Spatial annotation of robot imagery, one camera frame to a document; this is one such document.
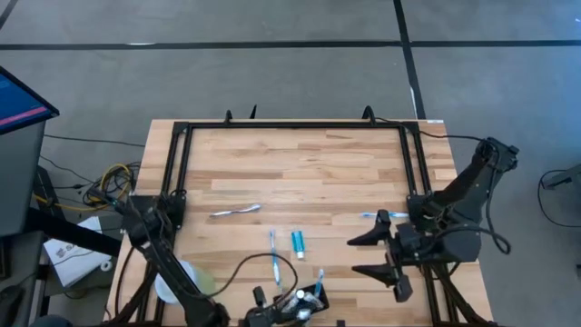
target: black metal frame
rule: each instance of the black metal frame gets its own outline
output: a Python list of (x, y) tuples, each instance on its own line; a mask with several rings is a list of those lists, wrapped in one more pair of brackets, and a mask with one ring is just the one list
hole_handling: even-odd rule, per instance
[[(256, 116), (256, 107), (253, 108), (251, 119)], [(178, 169), (178, 180), (176, 184), (176, 189), (172, 191), (172, 193), (182, 193), (184, 192), (183, 187), (185, 183), (185, 175), (187, 173), (187, 165), (189, 160), (189, 153), (190, 147), (192, 144), (193, 138), (193, 131), (195, 129), (208, 129), (208, 128), (301, 128), (301, 129), (309, 129), (309, 128), (349, 128), (349, 129), (397, 129), (399, 131), (399, 140), (401, 143), (401, 150), (402, 156), (404, 160), (405, 172), (406, 176), (408, 177), (408, 188), (409, 194), (415, 195), (418, 193), (418, 189), (416, 187), (416, 180), (414, 178), (414, 171), (412, 166), (412, 159), (409, 153), (409, 143), (408, 143), (408, 134), (407, 131), (411, 131), (411, 135), (413, 137), (413, 144), (416, 150), (416, 154), (418, 157), (419, 163), (419, 173), (421, 176), (421, 181), (424, 189), (424, 193), (431, 193), (431, 186), (429, 182), (429, 175), (428, 175), (428, 167), (426, 164), (426, 159), (424, 156), (424, 150), (422, 147), (421, 137), (419, 133), (416, 133), (419, 130), (418, 122), (382, 122), (377, 121), (375, 118), (375, 114), (371, 107), (367, 106), (363, 112), (362, 121), (360, 122), (313, 122), (313, 121), (296, 121), (296, 122), (288, 122), (288, 121), (244, 121), (244, 122), (235, 122), (232, 120), (231, 111), (226, 112), (226, 117), (222, 122), (176, 122), (173, 124), (172, 129), (172, 139), (170, 141), (170, 149), (168, 151), (167, 161), (165, 165), (165, 170), (163, 173), (163, 180), (162, 180), (162, 189), (161, 192), (168, 194), (170, 193), (170, 183), (172, 180), (172, 169), (175, 161), (175, 155), (178, 151), (178, 139), (180, 135), (185, 134), (184, 140), (184, 147), (182, 149), (182, 159), (180, 161), (180, 166)], [(181, 222), (178, 222), (175, 225), (174, 231), (177, 232), (181, 228)], [(172, 235), (172, 238), (169, 240), (173, 243), (175, 240), (175, 233)], [(152, 267), (148, 264), (146, 268), (145, 276), (148, 272), (152, 269)], [(428, 304), (430, 309), (430, 315), (432, 319), (432, 323), (434, 326), (444, 325), (448, 322), (458, 322), (458, 313), (456, 310), (456, 306), (452, 302), (452, 300), (448, 297), (446, 293), (446, 305), (448, 308), (448, 316), (449, 321), (443, 322), (440, 318), (440, 312), (438, 307), (438, 297), (436, 294), (436, 288), (434, 285), (434, 279), (432, 275), (432, 271), (429, 265), (422, 266), (422, 272), (424, 275), (424, 279), (426, 282), (426, 290), (428, 295)], [(149, 296), (144, 296), (143, 301), (138, 307), (137, 312), (137, 321), (144, 322), (147, 305), (148, 305), (148, 298)], [(163, 318), (163, 309), (164, 309), (164, 302), (161, 299), (157, 299), (157, 303), (155, 306), (155, 322), (162, 322)]]

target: toothbrush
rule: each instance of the toothbrush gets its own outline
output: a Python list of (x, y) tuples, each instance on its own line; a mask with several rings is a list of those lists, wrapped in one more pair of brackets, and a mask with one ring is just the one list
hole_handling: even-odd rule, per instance
[[(271, 252), (272, 254), (276, 254), (276, 249), (274, 247), (274, 229), (271, 229)], [(272, 270), (274, 271), (274, 281), (276, 282), (277, 286), (279, 286), (279, 291), (282, 293), (281, 272), (279, 271), (277, 257), (274, 255), (272, 256)]]
[(257, 211), (260, 208), (261, 208), (261, 205), (258, 203), (255, 203), (255, 204), (249, 206), (248, 208), (244, 208), (244, 209), (240, 209), (240, 210), (229, 210), (229, 211), (218, 212), (218, 213), (211, 213), (210, 216), (211, 217), (219, 217), (219, 216), (233, 214), (233, 213), (250, 213), (253, 211)]
[(319, 279), (317, 279), (317, 283), (315, 284), (315, 297), (319, 298), (320, 295), (320, 289), (322, 288), (323, 285), (323, 276), (325, 276), (325, 271), (321, 269), (319, 269)]
[[(375, 217), (376, 213), (361, 213), (361, 217)], [(392, 213), (389, 212), (389, 217), (391, 218), (408, 218), (409, 215), (407, 213)]]

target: yellow cable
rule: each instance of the yellow cable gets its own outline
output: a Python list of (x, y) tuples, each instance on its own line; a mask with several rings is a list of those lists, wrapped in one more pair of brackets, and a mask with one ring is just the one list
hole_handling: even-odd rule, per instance
[[(99, 188), (101, 190), (103, 190), (103, 186), (104, 186), (104, 182), (106, 180), (107, 175), (109, 174), (109, 172), (112, 171), (113, 168), (115, 167), (121, 167), (125, 170), (125, 172), (128, 175), (131, 175), (131, 171), (129, 170), (129, 168), (127, 168), (126, 165), (122, 164), (122, 163), (116, 163), (111, 165), (109, 168), (107, 168), (107, 170), (105, 171), (105, 173), (103, 174), (103, 176), (101, 177), (101, 183), (99, 184)], [(123, 187), (123, 189), (119, 192), (119, 194), (117, 194), (117, 199), (120, 199), (125, 193), (127, 192), (127, 183), (125, 184), (125, 186)], [(42, 203), (48, 203), (48, 200), (46, 200), (45, 198), (38, 196), (38, 195), (34, 195), (34, 198), (37, 201), (40, 201)], [(102, 210), (106, 207), (109, 206), (109, 204), (103, 204), (100, 205), (98, 207), (94, 207), (94, 208), (81, 208), (81, 207), (75, 207), (75, 206), (71, 206), (71, 205), (66, 205), (66, 204), (60, 204), (60, 203), (55, 203), (55, 206), (59, 207), (59, 208), (63, 208), (63, 209), (67, 209), (67, 210), (73, 210), (73, 211), (78, 211), (78, 212), (91, 212), (91, 211), (99, 211)]]

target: white paper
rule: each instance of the white paper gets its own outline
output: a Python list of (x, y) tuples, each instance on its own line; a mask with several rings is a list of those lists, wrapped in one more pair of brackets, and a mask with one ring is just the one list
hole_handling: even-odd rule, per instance
[[(96, 231), (97, 233), (103, 233), (101, 232), (99, 217), (96, 216), (87, 218), (83, 222), (78, 223), (78, 226)], [(46, 241), (44, 243), (44, 249), (48, 253), (63, 287), (68, 287), (74, 284), (85, 277), (93, 269), (99, 267), (102, 262), (111, 259), (111, 255), (97, 252), (91, 253), (91, 250), (59, 240)], [(83, 253), (89, 254), (71, 258), (74, 255)]]

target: black cable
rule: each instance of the black cable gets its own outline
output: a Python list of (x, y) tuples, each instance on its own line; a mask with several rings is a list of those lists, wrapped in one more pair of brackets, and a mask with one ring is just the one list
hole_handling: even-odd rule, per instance
[(72, 173), (72, 174), (74, 174), (75, 176), (77, 176), (77, 177), (79, 177), (79, 178), (81, 178), (81, 179), (83, 179), (83, 180), (85, 180), (85, 181), (87, 181), (87, 182), (89, 182), (89, 183), (92, 183), (92, 182), (93, 182), (92, 180), (90, 180), (90, 179), (88, 179), (88, 178), (86, 178), (86, 177), (84, 177), (84, 176), (82, 176), (82, 175), (78, 174), (76, 171), (74, 171), (74, 170), (73, 170), (73, 169), (71, 169), (71, 168), (61, 167), (60, 165), (58, 165), (58, 164), (54, 163), (54, 161), (52, 161), (52, 160), (50, 160), (50, 159), (48, 159), (48, 158), (46, 158), (46, 157), (42, 156), (41, 154), (40, 154), (40, 157), (41, 157), (41, 158), (43, 158), (43, 159), (45, 159), (45, 160), (46, 160), (47, 162), (49, 162), (51, 165), (53, 165), (54, 167), (56, 167), (56, 168), (58, 168), (58, 169), (60, 169), (60, 170), (64, 170), (64, 171), (67, 171), (67, 172), (69, 172), (69, 173)]
[(31, 273), (29, 273), (25, 278), (23, 278), (22, 280), (20, 280), (20, 282), (17, 282), (15, 285), (16, 286), (19, 286), (20, 284), (22, 284), (23, 282), (25, 282), (28, 278), (30, 278), (30, 277), (32, 277), (32, 276), (34, 276), (36, 274), (37, 274), (37, 272), (31, 272)]
[(277, 257), (281, 260), (283, 260), (286, 264), (289, 265), (290, 269), (292, 270), (292, 273), (294, 274), (294, 283), (292, 284), (292, 286), (290, 287), (290, 289), (283, 295), (281, 296), (277, 302), (271, 304), (272, 305), (276, 305), (279, 302), (283, 301), (284, 299), (286, 299), (291, 292), (294, 290), (294, 288), (297, 286), (297, 284), (299, 283), (299, 275), (297, 274), (297, 271), (294, 269), (294, 267), (292, 266), (291, 262), (289, 262), (285, 257), (278, 255), (277, 253), (257, 253), (257, 254), (252, 254), (247, 256), (246, 258), (244, 258), (240, 263), (238, 263), (238, 265), (236, 266), (236, 269), (234, 269), (234, 272), (232, 273), (232, 276), (228, 279), (228, 282), (226, 282), (224, 284), (224, 286), (221, 287), (220, 290), (213, 292), (211, 294), (191, 294), (189, 293), (188, 295), (190, 295), (191, 297), (194, 298), (199, 298), (199, 299), (209, 299), (211, 297), (214, 297), (224, 291), (226, 291), (226, 289), (228, 288), (228, 286), (230, 286), (230, 284), (234, 281), (234, 278), (236, 277), (236, 275), (238, 274), (238, 271), (240, 270), (240, 268), (249, 260), (254, 259), (254, 258), (258, 258), (258, 257), (262, 257), (262, 256), (274, 256)]
[(64, 189), (80, 190), (80, 189), (84, 188), (85, 186), (91, 185), (91, 183), (93, 183), (93, 182), (86, 183), (86, 184), (79, 184), (79, 183), (77, 183), (77, 184), (71, 185), (71, 186), (52, 186), (52, 188), (55, 189), (55, 190), (64, 190)]
[(543, 186), (543, 180), (545, 179), (545, 177), (550, 174), (550, 173), (562, 173), (565, 170), (563, 169), (554, 169), (554, 170), (550, 170), (546, 173), (543, 173), (543, 175), (541, 176), (541, 178), (538, 179), (538, 186), (537, 186), (537, 201), (538, 201), (538, 206), (539, 208), (541, 208), (541, 213), (543, 213), (543, 215), (545, 216), (545, 218), (547, 218), (548, 221), (550, 221), (552, 224), (555, 224), (557, 226), (561, 226), (561, 227), (567, 227), (567, 228), (581, 228), (581, 225), (567, 225), (564, 223), (558, 223), (556, 221), (554, 221), (553, 219), (551, 219), (551, 217), (548, 216), (547, 212), (545, 211), (545, 207), (543, 206), (543, 202), (541, 201), (541, 187)]
[(117, 281), (117, 291), (115, 291), (115, 317), (119, 315), (119, 296), (121, 294), (121, 284), (123, 282), (123, 276), (125, 275), (125, 269), (127, 269), (127, 263), (133, 254), (134, 247), (129, 249), (127, 253), (127, 257), (125, 257), (125, 261), (123, 262), (123, 266), (121, 267), (121, 272), (119, 273), (119, 280)]
[(111, 320), (111, 313), (109, 312), (109, 309), (107, 309), (107, 304), (105, 305), (105, 313), (107, 313), (107, 321)]
[[(114, 167), (111, 171), (107, 172), (105, 176), (95, 180), (93, 184), (89, 187), (89, 190), (95, 189), (104, 193), (107, 197), (115, 197), (117, 192), (120, 192), (125, 187), (129, 187), (130, 190), (136, 185), (136, 175), (137, 171), (141, 168), (140, 162), (133, 162), (126, 164), (125, 167), (129, 169), (129, 173), (125, 171), (124, 167), (118, 166)], [(95, 199), (93, 196), (89, 195), (89, 192), (83, 194), (83, 204), (89, 207), (103, 206), (106, 203), (104, 200)]]
[[(380, 121), (383, 121), (383, 122), (386, 122), (386, 123), (391, 123), (391, 124), (396, 124), (396, 125), (402, 126), (406, 130), (408, 130), (410, 133), (413, 134), (413, 132), (405, 124), (403, 124), (402, 122), (391, 121), (389, 119), (385, 119), (385, 118), (381, 118), (381, 117), (376, 117), (375, 119), (379, 119)], [(452, 134), (435, 135), (435, 134), (430, 134), (428, 132), (424, 132), (422, 130), (418, 130), (418, 132), (420, 134), (424, 134), (424, 135), (429, 136), (429, 137), (440, 138), (440, 139), (441, 138), (457, 138), (457, 139), (472, 140), (472, 141), (479, 141), (479, 142), (486, 141), (485, 139), (481, 139), (479, 137), (470, 136), (470, 135), (452, 135)]]
[(57, 266), (57, 265), (59, 265), (61, 263), (66, 263), (67, 261), (69, 261), (69, 260), (71, 260), (73, 258), (80, 257), (80, 256), (85, 256), (85, 255), (89, 255), (89, 254), (91, 254), (93, 252), (94, 251), (89, 251), (88, 253), (81, 253), (81, 254), (71, 255), (70, 257), (68, 257), (68, 258), (66, 258), (66, 259), (64, 259), (64, 260), (62, 260), (62, 261), (60, 261), (58, 263), (53, 263), (53, 267), (55, 267), (55, 266)]
[(50, 135), (50, 134), (45, 134), (44, 137), (50, 137), (50, 138), (54, 138), (54, 139), (68, 140), (68, 141), (121, 144), (121, 145), (128, 145), (128, 146), (145, 147), (145, 145), (143, 145), (143, 144), (133, 144), (133, 143), (122, 142), (122, 141), (85, 139), (85, 138), (79, 138), (79, 137), (65, 137), (65, 136), (57, 136), (57, 135)]
[(426, 254), (432, 251), (432, 249), (434, 249), (434, 247), (436, 246), (437, 240), (441, 239), (442, 237), (450, 234), (450, 233), (457, 233), (457, 232), (477, 232), (477, 233), (485, 233), (487, 235), (490, 235), (491, 237), (497, 237), (507, 248), (507, 251), (510, 253), (511, 251), (511, 245), (510, 242), (502, 235), (500, 235), (499, 233), (495, 233), (492, 232), (486, 228), (482, 228), (482, 227), (478, 227), (478, 226), (459, 226), (459, 227), (452, 227), (452, 228), (448, 228), (444, 231), (441, 231), (440, 233), (437, 233), (436, 236), (434, 236), (433, 242), (429, 244), (429, 246), (427, 248), (422, 249), (421, 251), (418, 251), (418, 253), (420, 254)]
[[(84, 203), (83, 203), (83, 202), (81, 202), (81, 201), (78, 201), (78, 200), (75, 200), (75, 199), (71, 199), (71, 198), (67, 198), (67, 197), (64, 197), (64, 196), (62, 196), (62, 195), (56, 195), (56, 198), (57, 198), (58, 200), (66, 200), (66, 201), (70, 201), (70, 202), (72, 202), (72, 203), (79, 203), (79, 204), (84, 204)], [(115, 210), (108, 210), (108, 209), (101, 209), (101, 210), (99, 210), (99, 211), (106, 211), (106, 212), (110, 212), (110, 213), (117, 213)]]
[[(390, 121), (388, 119), (385, 118), (381, 118), (381, 117), (376, 117), (376, 119), (379, 119), (380, 121), (386, 122), (386, 123), (391, 123), (391, 124), (397, 124), (400, 126), (403, 126), (404, 128), (406, 128), (410, 133), (414, 133), (411, 130), (408, 129), (408, 127), (406, 125), (404, 125), (401, 122), (398, 121)], [(492, 202), (492, 193), (494, 192), (494, 187), (492, 187), (492, 185), (494, 184), (494, 180), (495, 177), (497, 175), (497, 169), (496, 167), (498, 166), (498, 163), (500, 163), (500, 151), (497, 149), (497, 147), (492, 144), (491, 142), (489, 142), (486, 139), (482, 139), (476, 136), (470, 136), (470, 135), (452, 135), (452, 134), (443, 134), (443, 135), (434, 135), (434, 134), (430, 134), (427, 132), (424, 132), (422, 130), (418, 129), (418, 132), (420, 134), (424, 134), (426, 136), (429, 137), (434, 137), (434, 138), (438, 138), (438, 139), (442, 139), (442, 138), (456, 138), (456, 139), (464, 139), (464, 140), (473, 140), (473, 141), (478, 141), (478, 142), (487, 142), (492, 148), (493, 150), (497, 153), (497, 159), (495, 161), (495, 165), (493, 167), (492, 170), (492, 174), (490, 175), (490, 184), (488, 185), (488, 193), (487, 193), (487, 203), (486, 203), (486, 210), (485, 210), (485, 217), (487, 219), (487, 224), (488, 224), (488, 228), (490, 230), (490, 236), (492, 236), (492, 240), (494, 241), (495, 246), (498, 248), (498, 250), (503, 253), (503, 254), (509, 254), (510, 250), (511, 250), (511, 246), (510, 243), (507, 241), (507, 239), (505, 239), (503, 237), (503, 241), (502, 243), (504, 243), (506, 245), (506, 247), (503, 247), (501, 245), (501, 241), (500, 238), (498, 237), (499, 234), (495, 232), (494, 229), (494, 224), (492, 223), (492, 217), (490, 216), (490, 205)]]

